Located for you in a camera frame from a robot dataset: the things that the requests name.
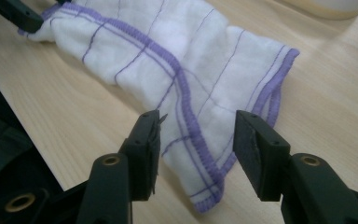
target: light wood surface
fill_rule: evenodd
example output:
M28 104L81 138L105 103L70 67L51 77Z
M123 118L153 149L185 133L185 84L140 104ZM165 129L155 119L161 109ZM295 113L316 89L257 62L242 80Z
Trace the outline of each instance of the light wood surface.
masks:
M25 2L38 11L49 5ZM358 190L358 17L327 21L273 0L209 2L232 24L301 51L282 86L276 130L292 153L324 158ZM86 180L96 158L118 151L144 112L54 44L28 41L1 17L0 90L64 189ZM222 202L204 215L163 162L159 173L157 194L134 204L134 223L283 223L280 204L259 202L238 164Z

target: white cloth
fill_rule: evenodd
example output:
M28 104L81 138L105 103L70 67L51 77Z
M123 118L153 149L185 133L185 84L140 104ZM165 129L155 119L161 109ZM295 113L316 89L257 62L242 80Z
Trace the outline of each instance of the white cloth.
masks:
M34 41L55 41L103 81L168 114L161 156L191 202L221 200L235 112L273 125L296 49L228 26L201 0L78 0L44 13Z

